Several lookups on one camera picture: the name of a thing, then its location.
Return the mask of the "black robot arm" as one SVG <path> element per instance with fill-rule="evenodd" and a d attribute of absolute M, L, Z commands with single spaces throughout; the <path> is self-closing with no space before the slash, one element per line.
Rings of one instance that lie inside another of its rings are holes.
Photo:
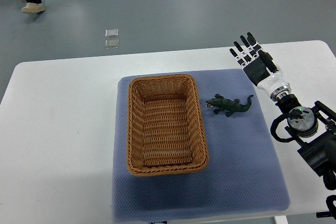
<path fill-rule="evenodd" d="M 302 106 L 283 90 L 271 97 L 281 110 L 270 132 L 280 143 L 298 144 L 299 157 L 283 149 L 285 178 L 294 208 L 316 210 L 318 218 L 335 217 L 335 112 L 320 101 Z"/>

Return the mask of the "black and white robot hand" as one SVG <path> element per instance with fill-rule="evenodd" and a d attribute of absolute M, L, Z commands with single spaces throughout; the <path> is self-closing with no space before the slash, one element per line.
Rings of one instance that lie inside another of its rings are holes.
<path fill-rule="evenodd" d="M 272 56 L 265 51 L 254 36 L 248 32 L 240 36 L 241 45 L 234 41 L 229 51 L 242 67 L 248 79 L 259 89 L 264 90 L 275 102 L 294 98 L 290 84 L 282 78 L 282 71 L 276 66 Z"/>

